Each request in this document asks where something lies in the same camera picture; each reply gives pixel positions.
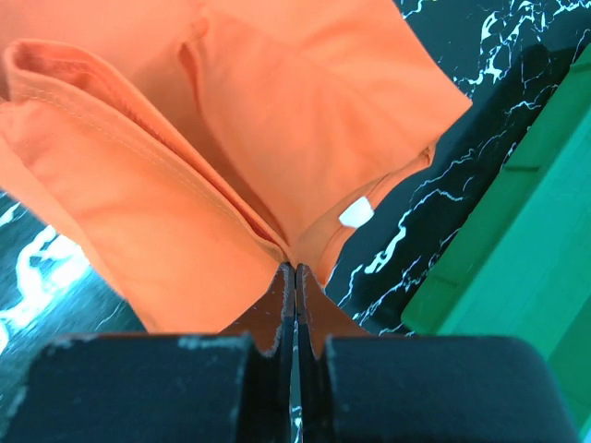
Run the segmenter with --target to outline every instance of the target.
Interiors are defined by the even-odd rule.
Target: orange fabric
[[[0,186],[149,331],[217,332],[277,265],[325,284],[469,106],[391,0],[0,2]]]

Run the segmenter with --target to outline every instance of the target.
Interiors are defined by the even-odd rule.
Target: table surface
[[[472,109],[350,239],[327,294],[374,333],[400,313],[591,42],[591,1],[398,0]],[[0,191],[0,435],[31,358],[53,336],[143,330],[79,247]]]

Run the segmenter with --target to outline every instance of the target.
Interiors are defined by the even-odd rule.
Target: stitching
[[[51,58],[51,57],[39,57],[39,56],[34,56],[34,58],[37,62],[41,63],[42,66],[53,65],[53,66],[48,66],[48,68],[57,67],[59,69],[63,69],[68,72],[79,72],[82,74],[88,74],[88,75],[93,76],[94,78],[96,78],[97,80],[99,80],[101,82],[103,87],[106,88],[108,94],[110,95],[110,98],[112,100],[114,100],[115,102],[117,102],[117,104],[123,108],[122,110],[120,110],[120,111],[123,111],[123,114],[126,114],[128,117],[130,117],[130,119],[134,123],[136,123],[138,126],[140,126],[142,129],[150,132],[150,134],[154,138],[157,138],[167,148],[175,151],[173,144],[170,143],[168,140],[166,140],[166,138],[164,136],[162,136],[160,134],[160,132],[158,132],[156,129],[154,129],[153,126],[148,125],[143,119],[141,119],[137,115],[137,113],[135,113],[133,111],[131,106],[129,106],[127,101],[121,97],[121,94],[109,84],[109,82],[106,80],[104,75],[101,72],[97,72],[93,68],[93,66],[91,64],[89,64],[88,62],[85,62],[82,60],[66,60],[66,59]]]
[[[91,113],[90,111],[84,110],[81,107],[79,107],[78,105],[76,105],[75,103],[69,101],[68,99],[64,98],[64,97],[59,97],[55,94],[52,94],[52,92],[46,91],[46,90],[40,90],[38,88],[34,88],[30,85],[25,84],[22,80],[16,79],[15,83],[18,84],[21,88],[24,88],[25,90],[31,90],[31,91],[36,91],[39,92],[40,94],[44,94],[44,95],[48,95],[49,97],[52,97],[55,100],[50,100],[44,97],[41,97],[39,95],[36,94],[28,94],[27,92],[24,92],[22,94],[23,97],[25,98],[31,98],[33,100],[39,100],[41,102],[47,102],[49,104],[52,104],[53,106],[56,106],[57,108],[62,109],[63,111],[65,111],[66,113],[76,117],[78,120],[80,120],[82,123],[85,123],[89,126],[91,126],[92,128],[94,128],[95,130],[103,133],[104,135],[106,135],[108,138],[114,140],[115,142],[127,147],[128,149],[132,150],[133,152],[135,152],[136,154],[138,154],[139,156],[143,157],[144,159],[146,159],[148,162],[154,164],[155,166],[159,166],[160,164],[165,166],[166,169],[168,170],[168,173],[174,178],[176,179],[179,183],[181,183],[182,185],[185,185],[185,187],[191,191],[193,194],[195,194],[198,197],[202,197],[204,198],[206,201],[208,201],[211,205],[213,205],[214,208],[220,210],[221,212],[223,212],[223,214],[226,216],[226,218],[235,226],[241,228],[241,229],[247,229],[247,231],[253,236],[255,237],[254,240],[257,243],[262,242],[262,244],[264,245],[264,248],[268,251],[268,252],[272,252],[272,254],[274,255],[274,258],[277,259],[279,258],[279,261],[283,260],[283,250],[276,245],[274,242],[267,240],[266,238],[263,238],[262,236],[260,236],[253,228],[252,226],[250,226],[250,224],[248,223],[248,221],[246,220],[246,218],[244,218],[244,216],[242,214],[239,215],[235,215],[234,213],[232,213],[230,210],[228,210],[226,207],[222,206],[220,203],[216,202],[210,195],[208,195],[205,191],[203,191],[202,189],[200,189],[198,186],[195,185],[194,182],[189,181],[188,179],[186,179],[185,177],[182,176],[183,171],[180,171],[178,168],[179,166],[173,165],[171,164],[171,161],[169,161],[168,159],[165,159],[164,157],[162,157],[161,154],[154,152],[152,150],[149,151],[151,155],[151,157],[149,157],[147,155],[146,152],[140,150],[139,148],[139,144],[136,142],[135,146],[137,146],[137,148],[134,148],[133,146],[131,146],[130,144],[126,143],[125,141],[123,141],[121,138],[116,137],[114,134],[111,134],[107,131],[105,131],[102,127],[95,125],[93,122],[91,122],[89,119],[84,118],[82,115],[74,113],[72,111],[70,111],[69,109],[67,109],[64,105],[60,104],[59,102],[57,102],[58,100],[62,100],[64,102],[66,102],[68,105],[71,105],[75,108],[77,108],[79,111],[85,111],[89,117],[91,117],[93,120],[95,121],[99,121],[100,119],[93,113]],[[115,127],[109,126],[109,128],[111,130],[114,130],[114,132],[118,135],[122,135],[122,133],[120,131],[118,131]]]
[[[51,92],[39,90],[37,88],[30,87],[29,85],[25,85],[24,83],[20,83],[19,86],[25,87],[26,89],[34,90],[34,91],[37,91],[37,92],[40,92],[40,93],[43,93],[43,94],[47,94],[47,95],[49,95],[49,96],[51,96],[53,98],[57,98]],[[90,122],[88,119],[85,119],[82,115],[76,114],[76,113],[68,110],[65,106],[63,106],[62,104],[60,104],[58,102],[55,102],[53,100],[47,99],[47,98],[42,97],[42,96],[39,96],[39,95],[35,95],[34,93],[33,94],[28,94],[28,93],[25,92],[23,94],[23,96],[24,97],[27,97],[27,98],[31,98],[33,100],[39,100],[39,101],[42,101],[42,102],[47,102],[49,104],[52,104],[53,106],[56,106],[57,108],[62,109],[66,113],[68,113],[68,114],[76,117],[78,120],[81,120],[82,122],[84,122],[87,125],[91,126],[95,130],[98,130],[99,132],[103,133],[108,138],[110,138],[110,139],[114,140],[115,142],[117,142],[117,143],[125,146],[126,148],[132,150],[133,152],[135,152],[139,156],[143,157],[144,159],[146,159],[148,162],[152,163],[153,165],[159,166],[159,164],[161,164],[161,165],[165,166],[168,169],[169,174],[173,178],[175,178],[179,183],[185,185],[191,192],[193,192],[198,197],[205,198],[209,203],[211,203],[218,210],[221,210],[232,223],[234,223],[237,226],[242,226],[242,223],[240,223],[239,221],[237,221],[235,219],[235,215],[234,214],[232,214],[231,212],[229,212],[227,208],[221,206],[219,203],[213,201],[213,199],[210,196],[208,196],[207,194],[205,194],[201,189],[197,188],[193,183],[189,182],[185,177],[183,177],[181,175],[181,172],[179,172],[173,165],[170,164],[169,161],[167,161],[166,159],[160,157],[158,154],[156,154],[155,156],[149,157],[146,154],[146,152],[143,152],[143,151],[141,151],[141,150],[139,150],[137,148],[132,147],[131,145],[129,145],[128,143],[126,143],[122,139],[116,137],[113,134],[110,134],[109,132],[105,131],[103,128],[95,125],[93,122]],[[96,115],[91,114],[91,113],[89,113],[89,115],[94,120],[97,120]]]
[[[122,108],[122,109],[115,108],[117,111],[121,112],[123,115],[125,115],[126,117],[128,117],[133,123],[135,123],[136,125],[138,125],[144,131],[148,132],[149,135],[151,135],[152,137],[156,138],[166,148],[168,148],[170,151],[172,151],[174,154],[176,154],[178,157],[180,157],[180,159],[179,159],[180,162],[184,162],[182,160],[182,157],[183,156],[180,155],[180,154],[178,154],[177,149],[175,148],[174,143],[168,141],[164,136],[162,136],[152,126],[148,125],[142,118],[140,118],[138,116],[138,114],[136,112],[134,112],[133,108],[127,103],[127,101],[124,98],[121,97],[121,94],[119,92],[117,92],[116,89],[112,88],[112,86],[110,85],[110,83],[106,80],[105,76],[101,72],[97,72],[96,69],[94,69],[93,65],[91,65],[89,62],[82,61],[82,60],[69,60],[69,59],[59,59],[59,58],[52,58],[52,57],[39,57],[39,56],[37,56],[35,54],[32,55],[31,57],[33,58],[34,62],[38,63],[42,67],[47,67],[49,69],[51,69],[51,68],[58,68],[58,69],[63,69],[63,70],[68,71],[68,72],[79,72],[79,73],[82,73],[82,74],[88,74],[88,75],[93,76],[94,78],[96,78],[98,81],[101,82],[102,86],[106,88],[106,92],[109,94],[109,98],[112,99],[112,100],[114,100],[115,101],[115,104],[119,105]],[[34,88],[32,86],[29,86],[29,85],[23,83],[22,81],[20,81],[19,84],[20,84],[20,86],[24,86],[25,88],[30,88],[32,90],[36,90],[36,91],[42,92],[44,94],[49,94],[49,95],[53,96],[55,99],[57,99],[57,100],[62,100],[64,102],[67,102],[67,104],[78,108],[79,111],[86,112],[87,114],[90,114],[90,112],[88,112],[87,110],[84,110],[82,107],[77,106],[75,103],[70,102],[70,101],[67,101],[67,100],[65,100],[65,99],[63,99],[61,97],[55,96],[51,92],[48,92],[46,90],[36,89],[36,88]],[[55,101],[51,101],[50,103],[51,104],[54,104],[54,105],[56,105],[58,107],[61,107]],[[90,114],[90,116],[94,117],[94,119],[97,120],[97,121],[100,120],[95,115]],[[98,127],[98,126],[94,126],[94,127],[97,128],[99,131],[102,131],[103,133],[105,133],[100,127]],[[117,131],[116,128],[110,127],[110,129],[111,130],[114,130],[114,132],[117,132],[118,134],[121,134],[121,132],[120,131]],[[122,140],[119,140],[118,138],[114,138],[114,139],[115,139],[115,141],[118,141],[119,143],[122,143],[125,146],[129,147]],[[160,157],[159,160],[161,160],[163,162],[166,162],[166,159],[163,158],[163,157]],[[260,239],[263,242],[266,242],[266,244],[272,245],[273,248],[279,247],[280,250],[283,250],[279,245],[277,245],[272,240],[272,235],[269,236],[266,233],[266,230],[264,228],[260,228],[260,227],[258,228],[258,229],[261,229],[264,232],[263,235],[261,235],[260,233],[258,233],[257,230],[252,226],[251,222],[248,221],[248,216],[242,214],[242,212],[240,210],[236,209],[236,211],[239,212],[239,216],[235,216],[232,212],[227,211],[227,209],[225,207],[220,206],[218,203],[216,203],[215,201],[213,201],[210,198],[210,196],[206,195],[198,187],[194,187],[194,189],[196,189],[198,192],[200,192],[201,195],[204,196],[214,207],[222,210],[226,215],[229,215],[229,217],[232,220],[232,222],[238,223],[239,225],[243,225],[243,223],[244,223],[244,225],[246,225],[246,227],[258,239]],[[255,226],[258,226],[258,224],[255,221],[253,221],[252,223]]]

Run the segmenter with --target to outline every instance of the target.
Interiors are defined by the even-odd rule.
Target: green plastic tray
[[[532,343],[591,428],[591,47],[403,312],[424,334]]]

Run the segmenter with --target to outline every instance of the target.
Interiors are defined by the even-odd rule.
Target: garment tag
[[[339,222],[348,228],[359,228],[369,222],[374,211],[367,197],[357,199],[339,216]]]

